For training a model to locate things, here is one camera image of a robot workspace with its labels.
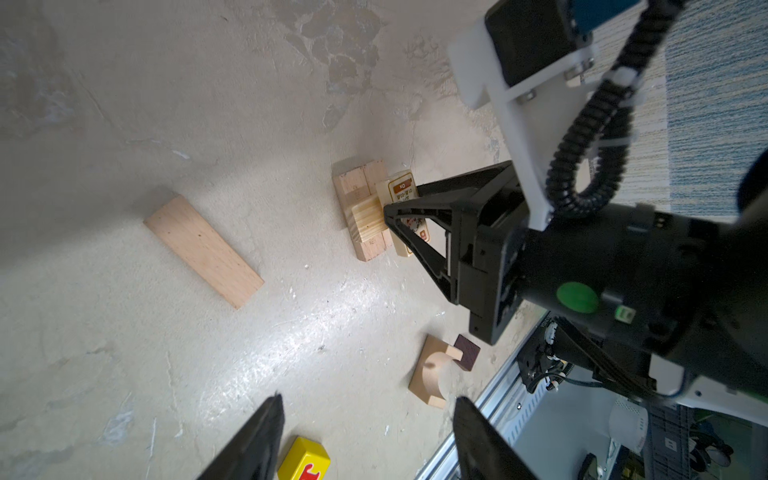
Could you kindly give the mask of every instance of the black coiled cable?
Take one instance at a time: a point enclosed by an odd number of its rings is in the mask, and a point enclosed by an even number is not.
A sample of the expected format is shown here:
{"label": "black coiled cable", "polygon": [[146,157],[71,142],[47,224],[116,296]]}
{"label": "black coiled cable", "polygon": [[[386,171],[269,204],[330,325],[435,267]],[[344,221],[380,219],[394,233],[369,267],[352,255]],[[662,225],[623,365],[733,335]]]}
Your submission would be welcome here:
{"label": "black coiled cable", "polygon": [[[612,71],[620,67],[642,75],[683,10],[685,0],[650,0],[632,34],[622,48]],[[603,80],[558,145],[547,173],[547,195],[554,214],[584,218],[604,207],[616,194],[624,175],[629,144],[598,148],[597,172],[582,192],[576,191],[576,172],[584,154],[602,134],[604,141],[624,139],[631,134],[632,107],[619,108],[632,97],[632,85],[623,87]]]}

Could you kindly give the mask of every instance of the light wooden block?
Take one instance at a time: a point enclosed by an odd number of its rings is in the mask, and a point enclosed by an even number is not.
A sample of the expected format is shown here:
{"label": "light wooden block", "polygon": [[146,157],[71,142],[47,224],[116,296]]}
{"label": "light wooden block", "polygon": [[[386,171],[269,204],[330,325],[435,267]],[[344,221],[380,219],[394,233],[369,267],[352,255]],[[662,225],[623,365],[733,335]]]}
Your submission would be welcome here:
{"label": "light wooden block", "polygon": [[181,195],[144,224],[236,309],[264,284]]}
{"label": "light wooden block", "polygon": [[[419,192],[416,190],[416,182],[413,179],[413,173],[410,170],[403,170],[392,175],[386,180],[376,184],[376,195],[382,205],[389,205],[394,202],[402,202],[419,198]],[[405,220],[408,225],[422,240],[429,242],[429,229],[427,220],[423,218],[412,218]],[[409,249],[396,235],[392,238],[395,245],[395,252],[401,257],[410,257],[413,255]]]}
{"label": "light wooden block", "polygon": [[350,207],[346,218],[349,234],[356,242],[367,242],[387,230],[384,210],[378,195],[370,195]]}
{"label": "light wooden block", "polygon": [[464,353],[439,338],[427,335],[422,354],[416,363],[408,390],[427,405],[445,408],[445,398],[440,393],[440,370],[446,363],[461,360]]}
{"label": "light wooden block", "polygon": [[[336,196],[339,198],[345,219],[349,219],[352,206],[374,194],[376,183],[385,180],[386,176],[384,161],[377,160],[333,178],[333,186],[336,188]],[[377,257],[392,246],[392,236],[389,234],[389,229],[374,234],[369,240],[355,241],[354,228],[349,225],[349,221],[347,221],[347,227],[352,245],[355,248],[355,255],[363,262]]]}

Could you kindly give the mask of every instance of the wooden block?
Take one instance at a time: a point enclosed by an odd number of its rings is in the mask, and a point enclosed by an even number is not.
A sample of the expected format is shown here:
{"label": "wooden block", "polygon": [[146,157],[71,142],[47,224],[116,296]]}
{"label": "wooden block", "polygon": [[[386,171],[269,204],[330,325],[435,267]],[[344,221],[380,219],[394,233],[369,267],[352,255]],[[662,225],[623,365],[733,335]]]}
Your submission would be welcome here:
{"label": "wooden block", "polygon": [[458,336],[453,346],[464,353],[461,360],[454,360],[454,362],[465,372],[471,372],[472,367],[475,366],[475,361],[478,359],[480,347],[463,335]]}
{"label": "wooden block", "polygon": [[[380,181],[376,184],[376,194],[379,196],[381,205],[389,205],[393,202],[402,202],[419,198],[419,192],[416,190],[416,182],[413,180],[413,173],[410,170],[403,170],[392,175],[390,178]],[[429,242],[429,230],[427,221],[423,218],[406,219],[406,224],[416,232],[425,242]],[[395,251],[401,257],[410,257],[413,255],[409,249],[396,235],[393,243]]]}
{"label": "wooden block", "polygon": [[408,390],[427,405],[445,408],[445,399],[440,393],[440,369],[451,360],[461,360],[463,355],[456,347],[427,335]]}
{"label": "wooden block", "polygon": [[356,242],[367,242],[387,230],[378,195],[370,195],[350,207],[346,218],[349,234]]}
{"label": "wooden block", "polygon": [[181,195],[144,224],[236,309],[264,284]]}
{"label": "wooden block", "polygon": [[277,479],[320,480],[325,478],[330,465],[331,458],[321,444],[304,437],[296,437],[283,464],[277,469]]}
{"label": "wooden block", "polygon": [[[386,179],[386,165],[383,160],[369,162],[362,167],[353,168],[333,178],[333,186],[336,188],[336,196],[339,198],[344,217],[347,218],[352,205],[370,197],[376,192],[376,183]],[[367,241],[352,241],[357,258],[367,262],[377,257],[387,247],[392,246],[392,236],[386,230],[376,233]]]}

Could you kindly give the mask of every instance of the concrete floor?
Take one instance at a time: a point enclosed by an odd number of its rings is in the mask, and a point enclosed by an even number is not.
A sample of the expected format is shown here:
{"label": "concrete floor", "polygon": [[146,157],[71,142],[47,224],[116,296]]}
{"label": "concrete floor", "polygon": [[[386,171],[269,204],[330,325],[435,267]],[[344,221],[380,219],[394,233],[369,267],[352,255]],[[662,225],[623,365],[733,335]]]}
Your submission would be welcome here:
{"label": "concrete floor", "polygon": [[[411,478],[451,415],[411,369],[468,314],[414,259],[355,258],[331,165],[507,158],[444,53],[491,3],[0,3],[0,477],[193,478],[280,391],[328,478]],[[265,279],[243,309],[142,224],[173,193]],[[538,314],[444,391],[477,396]]]}

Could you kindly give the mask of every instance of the yellow block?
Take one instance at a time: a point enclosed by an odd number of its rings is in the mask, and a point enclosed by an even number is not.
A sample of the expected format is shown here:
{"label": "yellow block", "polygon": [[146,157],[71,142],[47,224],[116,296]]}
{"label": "yellow block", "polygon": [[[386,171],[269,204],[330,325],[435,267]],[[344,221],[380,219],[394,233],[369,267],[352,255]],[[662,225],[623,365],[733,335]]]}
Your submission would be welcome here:
{"label": "yellow block", "polygon": [[323,446],[303,437],[296,438],[286,459],[277,469],[280,480],[323,480],[331,459]]}

